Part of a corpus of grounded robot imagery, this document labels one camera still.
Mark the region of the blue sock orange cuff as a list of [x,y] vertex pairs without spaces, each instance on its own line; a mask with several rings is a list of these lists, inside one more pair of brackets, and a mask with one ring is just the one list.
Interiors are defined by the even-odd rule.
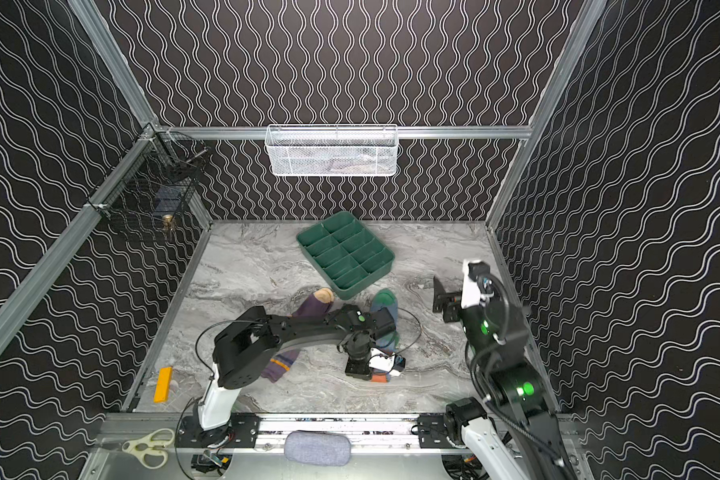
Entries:
[[[371,350],[371,356],[380,353],[396,354],[399,344],[397,333],[399,305],[396,295],[388,288],[379,290],[372,298],[370,312],[375,320],[382,320],[382,328],[375,336],[375,346]],[[373,375],[371,381],[388,383],[391,378]]]

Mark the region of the purple sock tan toe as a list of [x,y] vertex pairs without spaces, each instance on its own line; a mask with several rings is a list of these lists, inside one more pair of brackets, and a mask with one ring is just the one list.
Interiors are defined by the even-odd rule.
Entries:
[[[335,295],[330,288],[321,288],[310,294],[292,314],[292,317],[319,317],[323,318],[332,308]],[[295,342],[299,345],[303,344],[308,338],[314,336],[315,333],[311,327],[299,328],[296,331]],[[287,340],[288,346],[279,350],[267,363],[264,370],[260,374],[262,379],[269,380],[271,383],[278,382],[281,377],[289,372],[294,362],[300,354],[300,349],[291,346],[293,340]]]

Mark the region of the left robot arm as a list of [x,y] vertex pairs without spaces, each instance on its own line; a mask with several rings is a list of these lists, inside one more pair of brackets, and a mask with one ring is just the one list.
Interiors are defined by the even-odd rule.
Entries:
[[199,428],[206,432],[227,425],[240,391],[279,353],[333,344],[347,355],[346,375],[369,379],[372,350],[395,330],[387,309],[363,312],[345,304],[322,316],[288,317],[252,307],[214,339],[213,379],[194,413]]

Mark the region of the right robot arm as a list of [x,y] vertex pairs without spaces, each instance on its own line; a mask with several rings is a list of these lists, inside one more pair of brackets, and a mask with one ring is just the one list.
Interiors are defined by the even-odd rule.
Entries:
[[474,454],[491,479],[573,479],[556,409],[526,356],[530,331],[521,307],[494,275],[475,281],[477,297],[433,281],[435,313],[458,322],[473,398],[446,407],[448,440]]

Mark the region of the green compartment tray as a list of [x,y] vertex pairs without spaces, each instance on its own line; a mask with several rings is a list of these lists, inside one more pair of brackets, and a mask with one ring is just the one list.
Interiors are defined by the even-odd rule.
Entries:
[[302,230],[296,241],[341,299],[349,300],[390,273],[395,254],[349,211]]

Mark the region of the grey cloth pad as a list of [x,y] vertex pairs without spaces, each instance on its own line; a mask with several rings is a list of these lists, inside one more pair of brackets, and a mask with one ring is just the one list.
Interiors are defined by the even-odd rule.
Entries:
[[352,444],[344,436],[326,433],[294,431],[284,444],[284,455],[290,460],[314,466],[344,466],[351,459]]

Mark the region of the yellow block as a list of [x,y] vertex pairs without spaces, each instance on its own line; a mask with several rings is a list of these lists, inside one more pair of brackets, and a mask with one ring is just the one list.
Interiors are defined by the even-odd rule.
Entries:
[[173,368],[170,366],[162,367],[159,370],[153,395],[154,403],[164,403],[167,401],[171,390],[172,373]]

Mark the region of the brass padlock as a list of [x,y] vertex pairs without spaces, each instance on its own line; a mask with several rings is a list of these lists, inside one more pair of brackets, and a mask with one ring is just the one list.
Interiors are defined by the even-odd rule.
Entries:
[[176,222],[174,219],[174,216],[171,214],[166,214],[162,216],[162,231],[165,235],[169,235],[170,233],[174,232],[176,229]]

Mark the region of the front aluminium rail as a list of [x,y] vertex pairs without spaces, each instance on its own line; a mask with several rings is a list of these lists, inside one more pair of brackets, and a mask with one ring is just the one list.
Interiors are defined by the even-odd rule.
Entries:
[[[95,440],[97,447],[121,446],[158,429],[175,430],[177,413],[110,414]],[[468,453],[446,438],[443,414],[233,414],[231,440],[224,453],[283,454],[292,431],[309,431],[347,438],[352,454]],[[563,442],[569,453],[581,447],[573,423],[560,417]]]

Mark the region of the aluminium frame profile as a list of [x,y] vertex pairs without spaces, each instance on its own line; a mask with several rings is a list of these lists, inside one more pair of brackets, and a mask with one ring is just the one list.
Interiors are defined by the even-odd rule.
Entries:
[[109,70],[132,114],[142,127],[156,126],[157,114],[150,106],[96,3],[90,0],[71,0],[69,5]]

